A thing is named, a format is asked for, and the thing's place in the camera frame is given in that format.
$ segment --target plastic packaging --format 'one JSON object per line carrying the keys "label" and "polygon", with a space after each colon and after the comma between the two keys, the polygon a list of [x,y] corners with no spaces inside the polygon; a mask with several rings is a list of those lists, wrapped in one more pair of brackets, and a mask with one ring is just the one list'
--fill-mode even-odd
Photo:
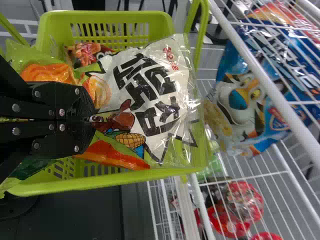
{"label": "plastic packaging", "polygon": [[0,199],[5,196],[5,191],[17,185],[21,181],[26,180],[28,177],[38,173],[56,161],[56,159],[42,159],[27,156],[3,182],[0,182]]}
{"label": "plastic packaging", "polygon": [[262,196],[245,181],[219,184],[210,191],[214,206],[206,201],[209,219],[216,231],[228,238],[244,236],[251,223],[261,220],[264,214]]}
{"label": "plastic packaging", "polygon": [[272,232],[259,232],[250,240],[283,240],[283,238]]}
{"label": "plastic packaging", "polygon": [[[270,79],[288,101],[296,101],[260,48],[300,100],[312,100],[310,95],[319,100],[320,75],[301,54],[303,52],[316,68],[320,68],[320,62],[315,57],[315,54],[320,55],[319,33],[264,27],[261,24],[272,25],[270,22],[272,20],[280,27],[303,25],[304,28],[305,26],[314,30],[318,28],[294,9],[289,11],[279,1],[269,2],[253,12],[247,17],[252,24],[258,25],[246,25],[244,28],[238,26],[236,30]],[[220,148],[232,156],[258,155],[285,137],[290,129],[272,100],[266,95],[265,88],[259,83],[259,76],[251,73],[230,41],[226,45],[218,67],[215,88],[207,95],[204,108],[205,121],[215,133]],[[306,125],[311,123],[300,105],[292,105],[292,108]],[[310,104],[307,108],[311,109],[317,120],[320,119],[317,114],[318,106]]]}
{"label": "plastic packaging", "polygon": [[89,121],[100,141],[120,152],[127,148],[151,168],[206,165],[205,130],[186,35],[106,55],[75,71],[98,109]]}
{"label": "plastic packaging", "polygon": [[97,42],[81,42],[73,46],[64,46],[65,61],[75,69],[96,63],[105,55],[115,51]]}
{"label": "plastic packaging", "polygon": [[249,222],[244,222],[242,224],[235,215],[231,214],[229,218],[225,208],[216,209],[218,216],[213,206],[208,208],[207,212],[211,224],[219,234],[225,235],[227,238],[240,238],[246,235],[251,225]]}
{"label": "plastic packaging", "polygon": [[59,59],[9,38],[5,44],[5,59],[26,82],[78,84],[79,80],[74,76],[73,68]]}

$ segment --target red package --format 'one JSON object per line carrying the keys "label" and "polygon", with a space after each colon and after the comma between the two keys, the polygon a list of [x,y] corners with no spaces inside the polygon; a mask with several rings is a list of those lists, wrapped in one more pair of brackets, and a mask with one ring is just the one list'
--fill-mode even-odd
{"label": "red package", "polygon": [[96,63],[100,58],[115,52],[96,42],[81,42],[64,46],[64,49],[66,62],[75,69]]}
{"label": "red package", "polygon": [[207,209],[210,222],[214,229],[221,235],[225,235],[228,238],[240,238],[246,235],[248,229],[250,228],[249,222],[242,223],[235,215],[231,214],[230,219],[228,217],[227,211],[221,205],[215,205],[218,216],[215,212],[214,207],[209,207]]}
{"label": "red package", "polygon": [[272,232],[259,232],[251,240],[283,240],[283,238]]}
{"label": "red package", "polygon": [[229,213],[244,222],[257,222],[264,214],[263,197],[251,184],[245,181],[229,183],[226,186],[224,199]]}

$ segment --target cartoon character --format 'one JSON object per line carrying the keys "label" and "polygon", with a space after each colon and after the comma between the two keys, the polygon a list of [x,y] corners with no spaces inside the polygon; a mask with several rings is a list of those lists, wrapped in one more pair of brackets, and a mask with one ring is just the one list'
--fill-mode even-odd
{"label": "cartoon character", "polygon": [[101,116],[93,116],[92,125],[104,135],[114,138],[117,142],[133,149],[143,158],[146,137],[139,133],[130,132],[135,123],[135,116],[131,112],[124,112],[131,105],[131,99],[125,100],[119,111],[111,114],[106,121]]}
{"label": "cartoon character", "polygon": [[[287,91],[280,81],[275,81],[275,84],[282,92]],[[217,82],[216,92],[213,102],[205,101],[204,117],[216,134],[221,148],[231,155],[259,154],[253,144],[261,141],[254,138],[265,131],[265,88],[252,72],[239,75],[227,73]]]}
{"label": "cartoon character", "polygon": [[130,108],[130,104],[131,99],[125,100],[121,104],[119,111],[111,114],[106,119],[106,122],[103,119],[101,121],[101,116],[94,116],[95,122],[92,124],[93,127],[103,134],[113,131],[130,131],[135,123],[135,115],[131,112],[124,112]]}

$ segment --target chip bag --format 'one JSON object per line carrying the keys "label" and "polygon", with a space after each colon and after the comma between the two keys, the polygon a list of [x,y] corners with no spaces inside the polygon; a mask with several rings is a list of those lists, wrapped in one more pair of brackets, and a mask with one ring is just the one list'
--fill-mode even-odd
{"label": "chip bag", "polygon": [[130,150],[151,168],[206,165],[200,99],[185,35],[106,55],[75,71],[98,109],[89,121],[104,141]]}
{"label": "chip bag", "polygon": [[78,84],[79,80],[75,78],[73,68],[63,61],[9,38],[5,44],[5,59],[26,82]]}
{"label": "chip bag", "polygon": [[64,46],[64,52],[65,61],[76,69],[96,63],[100,58],[115,51],[97,42],[81,42],[73,46]]}
{"label": "chip bag", "polygon": [[[284,97],[288,101],[296,101],[294,95],[301,101],[312,100],[311,96],[319,100],[319,32],[260,24],[272,25],[272,20],[280,27],[318,28],[279,1],[269,2],[250,12],[247,17],[250,23],[259,26],[238,26],[237,33]],[[263,53],[288,82],[293,93]],[[315,67],[302,53],[308,56]],[[301,105],[291,106],[306,125],[311,123]],[[318,106],[309,104],[306,108],[317,120],[320,119]],[[290,130],[266,89],[259,83],[259,76],[254,76],[248,69],[230,41],[218,67],[215,89],[207,95],[204,109],[205,121],[212,128],[220,148],[231,156],[256,156],[284,138]]]}

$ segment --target wire shelf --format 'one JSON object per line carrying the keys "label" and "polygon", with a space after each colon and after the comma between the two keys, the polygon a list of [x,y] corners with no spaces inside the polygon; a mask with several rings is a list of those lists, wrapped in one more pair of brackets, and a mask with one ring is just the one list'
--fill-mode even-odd
{"label": "wire shelf", "polygon": [[[316,7],[313,10],[309,10],[309,6],[301,7],[305,1],[303,1],[301,5],[296,4],[289,7],[290,1],[285,0],[282,1],[285,5],[284,8],[279,8],[275,4],[270,3],[270,5],[273,5],[274,9],[281,13],[284,13],[284,11],[287,11],[290,14],[297,12],[305,17],[305,21],[301,21],[295,17],[293,19],[294,24],[292,24],[292,26],[279,26],[276,25],[269,16],[262,12],[262,15],[259,17],[264,20],[269,20],[270,24],[267,25],[261,20],[259,23],[253,23],[244,15],[244,13],[246,13],[246,15],[253,14],[257,19],[259,19],[259,17],[251,10],[252,6],[260,9],[255,1],[250,2],[250,4],[248,4],[248,1],[244,2],[242,0],[229,0],[228,2],[231,2],[232,6],[228,5],[227,1],[223,0],[215,0],[215,2],[211,1],[211,11],[214,17],[216,17],[216,20],[211,22],[218,22],[221,25],[222,30],[225,31],[222,36],[227,35],[230,38],[233,45],[248,63],[249,68],[251,68],[256,76],[259,76],[260,83],[267,89],[267,93],[272,100],[277,103],[276,107],[280,109],[283,105],[285,108],[291,109],[289,106],[300,105],[312,120],[313,124],[308,130],[298,118],[294,119],[295,113],[293,111],[281,112],[285,120],[291,126],[291,130],[297,135],[297,137],[294,134],[290,134],[277,144],[273,144],[261,155],[253,158],[246,158],[244,156],[233,157],[224,153],[219,153],[218,156],[221,163],[224,165],[224,171],[214,172],[212,178],[210,180],[205,179],[204,182],[198,182],[196,176],[193,174],[190,178],[190,182],[195,188],[198,188],[198,192],[195,192],[197,192],[198,196],[196,197],[199,199],[202,199],[203,197],[201,191],[203,192],[206,190],[210,193],[210,186],[217,187],[218,185],[230,183],[231,181],[228,177],[233,178],[232,181],[235,181],[236,183],[243,181],[247,184],[251,184],[262,195],[264,200],[264,214],[260,221],[251,224],[249,231],[246,233],[246,237],[248,239],[259,232],[272,232],[281,236],[284,240],[318,239],[318,235],[320,234],[320,164],[318,160],[319,155],[316,152],[319,151],[320,147],[316,138],[319,136],[320,124],[314,118],[312,113],[309,112],[307,105],[315,104],[318,107],[320,106],[319,101],[314,96],[315,92],[312,89],[312,87],[315,87],[315,89],[319,88],[320,82],[319,80],[315,81],[315,85],[313,86],[308,84],[308,82],[303,83],[301,79],[293,74],[294,70],[289,69],[288,71],[293,75],[294,80],[301,84],[305,94],[310,97],[307,101],[299,99],[299,97],[293,92],[290,82],[284,74],[276,68],[273,61],[273,58],[277,58],[279,62],[284,62],[283,55],[275,49],[275,46],[283,46],[283,43],[279,42],[275,37],[273,39],[273,44],[271,44],[270,41],[268,41],[268,37],[270,38],[270,36],[261,36],[260,40],[262,38],[265,39],[265,47],[271,50],[273,55],[266,54],[260,47],[259,50],[261,51],[261,54],[278,73],[283,84],[289,91],[291,91],[291,93],[293,93],[294,100],[287,101],[284,98],[279,97],[281,96],[281,93],[277,88],[271,87],[273,85],[272,81],[261,68],[259,62],[257,62],[254,56],[250,53],[246,44],[236,34],[233,27],[246,30],[246,28],[250,26],[251,29],[254,29],[257,32],[261,27],[263,27],[273,33],[282,35],[288,43],[292,44],[298,53],[304,56],[306,62],[314,68],[314,72],[319,74],[320,70],[315,66],[310,57],[303,52],[301,46],[308,49],[310,54],[317,61],[320,60],[320,56],[318,56],[316,52],[312,51],[310,47],[306,46],[300,38],[297,42],[293,42],[282,32],[282,30],[295,30],[296,32],[301,33],[304,38],[308,38],[314,48],[317,49],[318,46],[316,46],[316,43],[310,38],[310,36],[311,34],[314,36],[319,36],[320,34],[320,30],[314,27],[314,25],[320,25],[319,20],[314,17],[316,15],[315,13],[318,13],[318,16],[320,16],[319,10]],[[223,6],[224,9],[228,11],[227,18],[217,6]],[[253,37],[250,39],[259,46]],[[223,49],[220,47],[214,46],[203,53],[206,56],[217,56],[217,63],[214,62],[214,65],[208,66],[208,64],[211,63],[211,61],[208,60],[200,65],[202,72],[198,73],[197,86],[203,96],[206,96],[210,89],[215,85],[214,77],[217,73],[222,51]],[[301,71],[301,73],[308,74],[302,64],[294,58],[293,61],[296,66],[298,66],[298,70]],[[210,73],[212,73],[212,78],[203,77],[203,71],[210,71]],[[306,146],[304,141],[307,141],[308,144],[311,143],[312,147]],[[208,198],[212,205],[215,206],[213,196],[209,195]],[[222,202],[224,207],[226,207],[226,201],[222,199]],[[206,207],[201,205],[199,208],[203,218],[203,225],[205,226],[205,231],[207,233],[205,235],[206,239],[229,239],[212,228]]]}

